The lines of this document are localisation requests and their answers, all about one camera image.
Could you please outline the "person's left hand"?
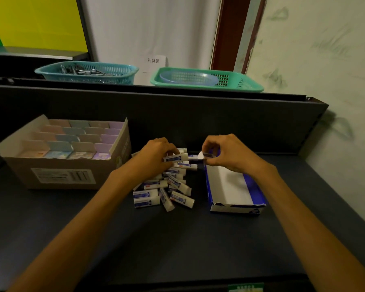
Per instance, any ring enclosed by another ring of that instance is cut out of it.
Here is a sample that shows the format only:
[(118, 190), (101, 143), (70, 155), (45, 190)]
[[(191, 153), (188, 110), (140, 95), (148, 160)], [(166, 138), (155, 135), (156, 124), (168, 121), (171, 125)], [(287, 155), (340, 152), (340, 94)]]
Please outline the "person's left hand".
[(169, 169), (173, 163), (156, 161), (153, 155), (152, 140), (126, 163), (129, 176), (134, 182), (152, 179)]

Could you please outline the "person's right hand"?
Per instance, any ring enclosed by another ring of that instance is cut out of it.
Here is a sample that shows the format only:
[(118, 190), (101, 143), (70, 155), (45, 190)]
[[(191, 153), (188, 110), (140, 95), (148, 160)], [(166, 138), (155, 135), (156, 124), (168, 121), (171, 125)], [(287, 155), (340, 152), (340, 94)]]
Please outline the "person's right hand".
[(220, 151), (217, 157), (227, 160), (227, 166), (223, 167), (251, 177), (259, 177), (274, 169), (272, 164), (256, 155), (234, 134), (208, 136), (202, 145), (202, 152), (210, 151), (213, 154)]

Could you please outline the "person's left forearm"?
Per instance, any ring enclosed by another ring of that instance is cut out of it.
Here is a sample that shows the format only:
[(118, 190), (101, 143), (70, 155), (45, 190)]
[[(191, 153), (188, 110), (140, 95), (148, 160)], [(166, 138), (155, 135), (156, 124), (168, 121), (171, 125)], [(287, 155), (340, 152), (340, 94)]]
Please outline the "person's left forearm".
[(141, 166), (133, 162), (113, 171), (6, 292), (73, 292), (118, 206), (145, 179)]

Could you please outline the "person's right forearm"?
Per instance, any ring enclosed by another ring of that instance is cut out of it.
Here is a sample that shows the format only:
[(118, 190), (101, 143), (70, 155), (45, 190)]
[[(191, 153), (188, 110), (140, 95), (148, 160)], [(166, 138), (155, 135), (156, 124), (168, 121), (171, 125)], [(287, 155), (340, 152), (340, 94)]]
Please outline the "person's right forearm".
[(365, 267), (266, 161), (248, 172), (263, 191), (316, 292), (365, 292)]

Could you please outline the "blue and white carton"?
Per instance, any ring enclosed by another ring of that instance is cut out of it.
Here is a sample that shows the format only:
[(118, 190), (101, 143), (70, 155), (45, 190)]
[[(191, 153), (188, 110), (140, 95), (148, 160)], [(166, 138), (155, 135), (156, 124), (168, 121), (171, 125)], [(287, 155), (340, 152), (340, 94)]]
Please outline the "blue and white carton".
[(210, 212), (258, 216), (267, 206), (257, 183), (247, 174), (223, 166), (205, 166)]

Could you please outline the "pile of sleeved white erasers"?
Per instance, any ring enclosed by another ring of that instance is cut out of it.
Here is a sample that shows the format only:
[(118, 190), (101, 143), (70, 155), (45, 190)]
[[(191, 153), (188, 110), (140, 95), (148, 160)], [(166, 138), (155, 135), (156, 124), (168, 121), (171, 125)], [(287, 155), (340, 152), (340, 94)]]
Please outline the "pile of sleeved white erasers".
[(196, 171), (197, 155), (190, 155), (186, 148), (179, 148), (180, 154), (187, 153), (189, 160), (175, 162), (172, 167), (153, 179), (144, 181), (133, 189), (134, 208), (163, 205), (167, 212), (175, 209), (173, 202), (192, 209), (195, 200), (191, 198), (192, 188), (186, 184), (186, 172)]

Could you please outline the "dark grey partition panel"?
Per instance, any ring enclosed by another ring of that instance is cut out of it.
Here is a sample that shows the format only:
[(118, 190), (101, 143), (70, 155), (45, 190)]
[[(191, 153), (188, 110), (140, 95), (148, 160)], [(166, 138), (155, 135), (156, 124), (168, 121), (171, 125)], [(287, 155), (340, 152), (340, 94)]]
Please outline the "dark grey partition panel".
[(0, 86), (0, 141), (31, 120), (128, 120), (131, 144), (166, 137), (177, 147), (200, 151), (209, 135), (236, 135), (260, 155), (297, 155), (328, 104), (315, 98), (286, 101), (259, 98), (200, 97), (170, 88), (152, 93)]

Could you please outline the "pale blue plastic strainer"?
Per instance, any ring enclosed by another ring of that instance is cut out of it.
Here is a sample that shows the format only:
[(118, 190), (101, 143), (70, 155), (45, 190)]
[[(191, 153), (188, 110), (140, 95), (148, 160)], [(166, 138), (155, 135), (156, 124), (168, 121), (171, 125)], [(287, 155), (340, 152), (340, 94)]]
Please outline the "pale blue plastic strainer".
[(160, 73), (160, 79), (163, 83), (194, 86), (215, 86), (219, 83), (215, 75), (198, 71), (164, 71)]

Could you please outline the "green plastic basket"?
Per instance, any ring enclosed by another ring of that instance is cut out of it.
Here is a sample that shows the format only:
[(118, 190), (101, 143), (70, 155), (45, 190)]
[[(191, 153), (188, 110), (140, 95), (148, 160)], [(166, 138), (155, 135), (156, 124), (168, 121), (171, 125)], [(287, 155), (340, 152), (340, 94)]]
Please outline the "green plastic basket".
[[(198, 71), (211, 75), (215, 75), (219, 78), (219, 83), (215, 86), (194, 86), (194, 85), (180, 85), (180, 84), (168, 84), (163, 83), (160, 79), (160, 73), (164, 71), (177, 70), (177, 71)], [(193, 68), (173, 68), (162, 67), (153, 73), (151, 78), (151, 84), (158, 87), (173, 87), (173, 88), (200, 88), (200, 89), (214, 89), (214, 90), (228, 90), (228, 91), (244, 91), (249, 93), (262, 93), (264, 87), (246, 76), (245, 74), (238, 72), (220, 71), (220, 70), (203, 70)]]

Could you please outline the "white paper sign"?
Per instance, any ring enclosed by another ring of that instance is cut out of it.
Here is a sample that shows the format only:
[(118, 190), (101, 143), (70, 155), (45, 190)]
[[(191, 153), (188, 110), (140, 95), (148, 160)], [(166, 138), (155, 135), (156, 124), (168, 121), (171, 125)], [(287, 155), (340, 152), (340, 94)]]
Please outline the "white paper sign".
[(153, 73), (159, 68), (166, 67), (167, 58), (164, 55), (141, 55), (135, 59), (133, 65), (138, 67), (134, 78), (134, 85), (151, 86)]

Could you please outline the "teal plastic basket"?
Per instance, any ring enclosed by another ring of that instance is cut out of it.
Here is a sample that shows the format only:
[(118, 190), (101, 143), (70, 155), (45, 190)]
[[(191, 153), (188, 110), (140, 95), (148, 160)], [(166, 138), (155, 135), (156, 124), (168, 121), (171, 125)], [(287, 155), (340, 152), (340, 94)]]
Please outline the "teal plastic basket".
[[(60, 65), (64, 66), (77, 64), (85, 69), (97, 69), (107, 73), (107, 76), (87, 76), (87, 75), (70, 75), (62, 74)], [(123, 84), (133, 85), (134, 78), (139, 68), (126, 64), (112, 64), (90, 61), (63, 61), (45, 65), (37, 68), (34, 72), (42, 75), (46, 80), (59, 82), (76, 82), (76, 83), (100, 83), (100, 84)]]

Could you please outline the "rows of pastel packets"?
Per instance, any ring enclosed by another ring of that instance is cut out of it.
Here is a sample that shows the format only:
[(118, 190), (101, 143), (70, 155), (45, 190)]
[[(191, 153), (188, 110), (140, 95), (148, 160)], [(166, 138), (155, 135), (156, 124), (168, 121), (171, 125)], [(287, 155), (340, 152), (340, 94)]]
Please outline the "rows of pastel packets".
[(110, 160), (124, 122), (50, 119), (21, 141), (20, 158)]

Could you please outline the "brown cardboard box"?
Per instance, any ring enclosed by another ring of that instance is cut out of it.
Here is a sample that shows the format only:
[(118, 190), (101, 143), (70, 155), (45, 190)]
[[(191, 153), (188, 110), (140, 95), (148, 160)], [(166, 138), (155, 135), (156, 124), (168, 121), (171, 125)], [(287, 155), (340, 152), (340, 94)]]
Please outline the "brown cardboard box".
[(109, 174), (128, 161), (131, 141), (128, 119), (112, 148), (110, 160), (68, 160), (20, 158), (21, 141), (32, 131), (47, 125), (45, 115), (35, 118), (0, 142), (0, 157), (28, 189), (85, 189), (97, 190)]

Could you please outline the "pile of metal clips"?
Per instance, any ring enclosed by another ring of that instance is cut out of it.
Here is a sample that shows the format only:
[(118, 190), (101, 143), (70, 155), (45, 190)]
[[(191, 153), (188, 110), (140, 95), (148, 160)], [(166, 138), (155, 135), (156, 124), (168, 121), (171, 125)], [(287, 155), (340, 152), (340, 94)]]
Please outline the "pile of metal clips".
[(60, 65), (62, 74), (70, 74), (70, 75), (87, 75), (87, 76), (107, 76), (107, 73), (101, 72), (97, 69), (85, 69), (80, 65), (73, 64), (64, 66)]

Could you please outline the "green label sticker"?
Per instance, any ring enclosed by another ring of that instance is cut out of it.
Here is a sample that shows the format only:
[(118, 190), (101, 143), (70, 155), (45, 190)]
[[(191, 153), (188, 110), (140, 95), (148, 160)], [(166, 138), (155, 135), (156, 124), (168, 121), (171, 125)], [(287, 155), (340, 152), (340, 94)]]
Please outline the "green label sticker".
[(227, 287), (227, 292), (263, 292), (264, 283), (240, 283), (230, 284)]

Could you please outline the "yellow and green board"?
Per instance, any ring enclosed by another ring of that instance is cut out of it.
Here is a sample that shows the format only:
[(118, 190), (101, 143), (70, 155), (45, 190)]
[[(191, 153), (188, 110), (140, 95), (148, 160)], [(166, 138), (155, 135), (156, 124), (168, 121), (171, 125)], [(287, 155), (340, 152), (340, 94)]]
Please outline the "yellow and green board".
[(0, 46), (88, 52), (76, 0), (0, 0)]

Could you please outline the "dark red door frame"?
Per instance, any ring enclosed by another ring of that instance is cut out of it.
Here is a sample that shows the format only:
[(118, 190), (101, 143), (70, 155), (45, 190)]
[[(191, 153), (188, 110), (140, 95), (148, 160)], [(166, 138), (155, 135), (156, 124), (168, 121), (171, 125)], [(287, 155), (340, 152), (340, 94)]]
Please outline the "dark red door frame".
[(267, 0), (221, 0), (210, 69), (245, 74)]

